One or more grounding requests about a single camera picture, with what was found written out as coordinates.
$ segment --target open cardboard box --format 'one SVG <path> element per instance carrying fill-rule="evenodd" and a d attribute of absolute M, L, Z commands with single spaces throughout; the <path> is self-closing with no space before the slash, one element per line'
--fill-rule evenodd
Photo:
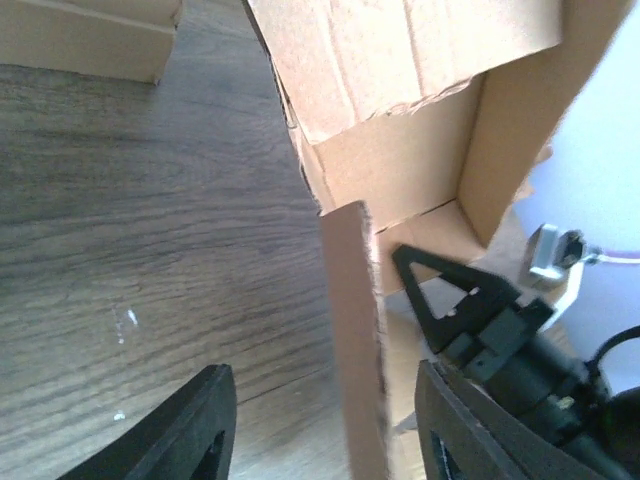
<path fill-rule="evenodd" d="M 389 343 L 390 253 L 483 255 L 632 3 L 248 0 L 321 209 L 356 480 L 424 478 L 390 415 L 397 352 L 417 348 Z"/>

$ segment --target gray wood surface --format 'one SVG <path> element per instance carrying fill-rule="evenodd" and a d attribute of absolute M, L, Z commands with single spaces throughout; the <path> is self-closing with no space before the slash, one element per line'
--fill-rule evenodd
<path fill-rule="evenodd" d="M 316 207 L 239 3 L 189 1 L 157 88 L 0 67 L 0 172 L 0 478 L 218 362 L 232 478 L 347 477 Z"/>

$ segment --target white paint mark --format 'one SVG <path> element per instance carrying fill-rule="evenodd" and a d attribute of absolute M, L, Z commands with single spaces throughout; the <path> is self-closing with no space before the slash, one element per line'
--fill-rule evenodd
<path fill-rule="evenodd" d="M 131 310 L 131 309 L 127 310 L 127 315 L 129 315 L 129 319 L 131 320 L 131 323 L 133 323 L 137 327 L 138 326 L 138 317 L 136 317 L 136 314 L 133 313 L 133 310 Z"/>

